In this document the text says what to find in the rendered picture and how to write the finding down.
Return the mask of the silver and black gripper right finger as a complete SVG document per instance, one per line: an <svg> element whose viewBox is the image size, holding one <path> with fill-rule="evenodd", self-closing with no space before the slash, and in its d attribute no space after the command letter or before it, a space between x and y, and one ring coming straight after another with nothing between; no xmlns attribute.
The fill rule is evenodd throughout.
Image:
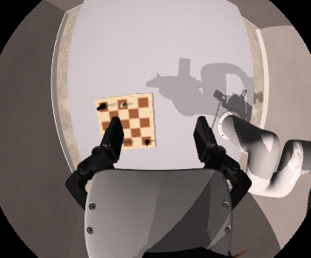
<svg viewBox="0 0 311 258"><path fill-rule="evenodd" d="M225 174L227 180L230 180L233 186L230 194L234 210L251 187L252 181L243 170L240 170L240 164L226 154L226 149L218 146L205 116L198 117L193 137L200 163L205 164L203 168L219 170Z"/></svg>

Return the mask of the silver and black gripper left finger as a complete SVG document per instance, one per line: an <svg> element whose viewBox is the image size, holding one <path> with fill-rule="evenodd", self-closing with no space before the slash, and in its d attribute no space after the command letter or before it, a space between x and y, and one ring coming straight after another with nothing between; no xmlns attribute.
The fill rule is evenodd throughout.
<svg viewBox="0 0 311 258"><path fill-rule="evenodd" d="M114 168L113 164L119 160L124 136L120 118L112 117L100 146L92 149L91 155L78 164L77 171L65 182L66 188L84 210L88 194L85 191L87 181L92 180L97 171Z"/></svg>

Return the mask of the chessboard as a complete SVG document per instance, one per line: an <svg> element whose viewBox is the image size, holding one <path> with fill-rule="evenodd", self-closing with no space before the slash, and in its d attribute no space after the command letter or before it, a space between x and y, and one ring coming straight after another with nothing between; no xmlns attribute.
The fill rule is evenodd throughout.
<svg viewBox="0 0 311 258"><path fill-rule="evenodd" d="M102 103L104 110L97 111L98 124L103 138L112 117L118 116L125 134L122 150L155 147L152 94L140 93L95 99L96 110ZM126 106L121 108L121 104ZM149 145L145 145L145 140Z"/></svg>

